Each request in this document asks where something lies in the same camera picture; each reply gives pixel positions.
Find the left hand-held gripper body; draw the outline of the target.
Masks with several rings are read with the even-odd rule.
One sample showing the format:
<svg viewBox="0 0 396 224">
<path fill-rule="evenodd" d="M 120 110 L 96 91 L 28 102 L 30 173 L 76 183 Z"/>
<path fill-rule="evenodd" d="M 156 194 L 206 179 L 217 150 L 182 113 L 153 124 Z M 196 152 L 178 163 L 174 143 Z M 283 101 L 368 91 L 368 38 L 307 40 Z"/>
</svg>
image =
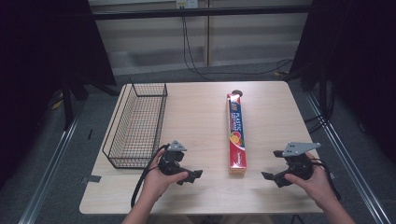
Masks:
<svg viewBox="0 0 396 224">
<path fill-rule="evenodd" d="M 186 172 L 186 169 L 180 166 L 180 162 L 183 160 L 184 152 L 187 149 L 174 140 L 172 143 L 161 146 L 158 151 L 163 151 L 159 161 L 158 168 L 164 175 L 175 175 L 178 173 Z"/>
</svg>

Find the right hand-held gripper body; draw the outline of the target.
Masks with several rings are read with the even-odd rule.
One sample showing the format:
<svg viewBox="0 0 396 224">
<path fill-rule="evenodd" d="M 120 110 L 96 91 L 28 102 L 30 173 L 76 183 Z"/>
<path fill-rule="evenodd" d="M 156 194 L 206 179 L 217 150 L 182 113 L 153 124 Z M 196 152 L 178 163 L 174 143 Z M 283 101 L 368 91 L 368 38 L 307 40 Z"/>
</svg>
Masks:
<svg viewBox="0 0 396 224">
<path fill-rule="evenodd" d="M 274 175 L 274 181 L 285 181 L 285 174 L 293 174 L 301 179 L 309 179 L 313 174 L 311 159 L 306 152 L 320 147 L 320 143 L 289 142 L 284 150 L 275 150 L 276 158 L 284 158 L 289 168 L 279 174 Z"/>
</svg>

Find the person's left hand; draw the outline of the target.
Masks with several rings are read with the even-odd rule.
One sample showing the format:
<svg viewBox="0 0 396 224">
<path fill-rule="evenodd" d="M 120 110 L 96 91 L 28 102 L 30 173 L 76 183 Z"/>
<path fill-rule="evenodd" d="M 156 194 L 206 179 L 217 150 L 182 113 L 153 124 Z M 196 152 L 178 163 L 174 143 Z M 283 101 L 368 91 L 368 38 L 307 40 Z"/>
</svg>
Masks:
<svg viewBox="0 0 396 224">
<path fill-rule="evenodd" d="M 187 172 L 164 175 L 158 168 L 152 168 L 144 180 L 138 201 L 156 203 L 170 185 L 185 179 L 188 175 Z"/>
</svg>

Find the person's right hand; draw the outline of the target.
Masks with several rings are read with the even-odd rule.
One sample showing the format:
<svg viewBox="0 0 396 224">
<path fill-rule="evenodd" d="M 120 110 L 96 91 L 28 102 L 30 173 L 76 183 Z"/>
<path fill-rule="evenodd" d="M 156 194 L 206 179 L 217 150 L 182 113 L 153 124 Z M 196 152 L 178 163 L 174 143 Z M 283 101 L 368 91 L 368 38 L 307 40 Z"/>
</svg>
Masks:
<svg viewBox="0 0 396 224">
<path fill-rule="evenodd" d="M 313 174 L 307 180 L 292 174 L 285 174 L 285 178 L 302 188 L 322 210 L 328 210 L 338 203 L 330 187 L 326 172 L 319 165 L 313 165 Z"/>
</svg>

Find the long red plastic wrap box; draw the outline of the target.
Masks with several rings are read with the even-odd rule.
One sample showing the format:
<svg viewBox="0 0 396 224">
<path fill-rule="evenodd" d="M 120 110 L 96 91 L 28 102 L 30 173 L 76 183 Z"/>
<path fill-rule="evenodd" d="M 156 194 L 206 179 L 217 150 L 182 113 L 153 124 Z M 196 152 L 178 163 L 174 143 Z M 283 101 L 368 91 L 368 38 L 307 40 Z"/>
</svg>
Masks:
<svg viewBox="0 0 396 224">
<path fill-rule="evenodd" d="M 248 167 L 241 97 L 241 91 L 232 91 L 227 94 L 230 175 L 244 175 Z"/>
</svg>

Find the black metal stand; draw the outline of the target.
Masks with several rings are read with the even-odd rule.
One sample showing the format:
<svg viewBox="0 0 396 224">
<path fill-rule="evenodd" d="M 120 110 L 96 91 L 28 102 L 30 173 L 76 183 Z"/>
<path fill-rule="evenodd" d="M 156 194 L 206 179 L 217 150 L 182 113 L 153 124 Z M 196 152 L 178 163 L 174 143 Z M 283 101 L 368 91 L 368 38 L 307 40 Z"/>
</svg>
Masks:
<svg viewBox="0 0 396 224">
<path fill-rule="evenodd" d="M 316 123 L 308 129 L 309 133 L 326 128 L 333 112 L 334 98 L 332 93 L 328 93 L 327 70 L 324 66 L 320 67 L 318 80 L 318 97 L 309 92 L 307 95 L 309 103 L 312 105 L 315 116 L 309 121 L 315 120 Z"/>
</svg>

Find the grey tape strip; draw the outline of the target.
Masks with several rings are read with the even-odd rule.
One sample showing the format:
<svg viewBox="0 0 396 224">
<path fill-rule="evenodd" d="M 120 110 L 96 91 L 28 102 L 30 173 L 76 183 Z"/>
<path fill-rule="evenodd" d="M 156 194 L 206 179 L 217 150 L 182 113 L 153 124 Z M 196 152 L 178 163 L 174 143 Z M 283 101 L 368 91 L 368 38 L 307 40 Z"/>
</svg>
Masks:
<svg viewBox="0 0 396 224">
<path fill-rule="evenodd" d="M 99 176 L 99 175 L 88 175 L 88 176 L 83 176 L 83 177 L 80 179 L 80 182 L 81 182 L 82 184 L 87 185 L 89 182 L 99 183 L 100 180 L 101 180 L 101 176 Z"/>
</svg>

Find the black curtain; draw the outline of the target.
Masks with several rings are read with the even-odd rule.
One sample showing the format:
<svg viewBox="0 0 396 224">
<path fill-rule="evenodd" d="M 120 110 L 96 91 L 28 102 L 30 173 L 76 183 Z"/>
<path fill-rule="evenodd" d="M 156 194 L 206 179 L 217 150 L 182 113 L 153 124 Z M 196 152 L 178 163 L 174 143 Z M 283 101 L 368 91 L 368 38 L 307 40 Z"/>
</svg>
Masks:
<svg viewBox="0 0 396 224">
<path fill-rule="evenodd" d="M 312 0 L 290 74 L 324 73 L 396 164 L 396 0 Z"/>
<path fill-rule="evenodd" d="M 0 0 L 0 189 L 53 93 L 115 83 L 88 0 Z"/>
</svg>

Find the black horizontal bar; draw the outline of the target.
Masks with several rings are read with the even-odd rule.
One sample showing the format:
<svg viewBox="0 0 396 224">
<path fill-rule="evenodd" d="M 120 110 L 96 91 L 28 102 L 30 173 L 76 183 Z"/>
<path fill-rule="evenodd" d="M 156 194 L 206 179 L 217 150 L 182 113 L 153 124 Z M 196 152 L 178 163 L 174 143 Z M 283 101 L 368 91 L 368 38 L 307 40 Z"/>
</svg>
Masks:
<svg viewBox="0 0 396 224">
<path fill-rule="evenodd" d="M 127 20 L 152 19 L 174 17 L 202 17 L 202 16 L 233 16 L 256 14 L 289 14 L 307 13 L 313 10 L 312 6 L 280 6 L 280 7 L 213 7 L 190 9 L 161 9 L 144 11 L 98 12 L 92 13 L 95 20 Z"/>
</svg>

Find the metal floor rail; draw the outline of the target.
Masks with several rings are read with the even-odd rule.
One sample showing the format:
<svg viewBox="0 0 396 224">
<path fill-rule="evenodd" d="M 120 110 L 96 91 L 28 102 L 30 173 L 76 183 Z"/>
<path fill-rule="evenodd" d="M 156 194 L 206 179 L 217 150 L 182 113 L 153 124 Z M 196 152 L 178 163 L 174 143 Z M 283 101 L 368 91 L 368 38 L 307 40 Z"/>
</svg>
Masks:
<svg viewBox="0 0 396 224">
<path fill-rule="evenodd" d="M 81 113 L 84 110 L 85 102 L 77 103 L 76 115 L 72 118 L 68 128 L 63 131 L 62 137 L 55 148 L 55 151 L 49 161 L 49 164 L 42 175 L 35 193 L 27 204 L 22 213 L 18 224 L 35 224 L 37 216 L 41 210 L 42 204 L 45 201 L 47 194 L 50 190 L 50 185 L 57 173 L 59 165 L 63 159 L 71 138 L 74 135 L 75 129 L 78 126 Z"/>
<path fill-rule="evenodd" d="M 359 170 L 356 163 L 350 156 L 347 147 L 339 137 L 337 131 L 332 126 L 332 123 L 323 118 L 322 113 L 319 109 L 319 102 L 317 97 L 309 92 L 306 94 L 307 101 L 311 105 L 315 115 L 318 116 L 321 129 L 326 133 L 328 139 L 332 143 L 332 147 L 338 155 L 341 163 L 343 163 L 346 171 L 353 182 L 355 188 L 357 189 L 359 195 L 361 196 L 365 206 L 369 210 L 371 216 L 373 217 L 376 224 L 391 224 L 391 218 L 387 213 L 385 207 L 380 202 L 378 197 L 373 192 L 372 188 L 369 186 L 368 182 L 365 180 L 361 171 Z"/>
</svg>

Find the white wall socket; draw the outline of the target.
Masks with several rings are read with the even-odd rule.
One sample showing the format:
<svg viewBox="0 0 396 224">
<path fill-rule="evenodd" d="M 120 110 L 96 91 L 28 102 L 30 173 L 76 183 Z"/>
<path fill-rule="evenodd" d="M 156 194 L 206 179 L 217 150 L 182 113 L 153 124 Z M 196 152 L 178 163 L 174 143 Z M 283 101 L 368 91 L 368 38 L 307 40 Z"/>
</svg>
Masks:
<svg viewBox="0 0 396 224">
<path fill-rule="evenodd" d="M 177 8 L 198 8 L 198 0 L 176 0 Z"/>
</svg>

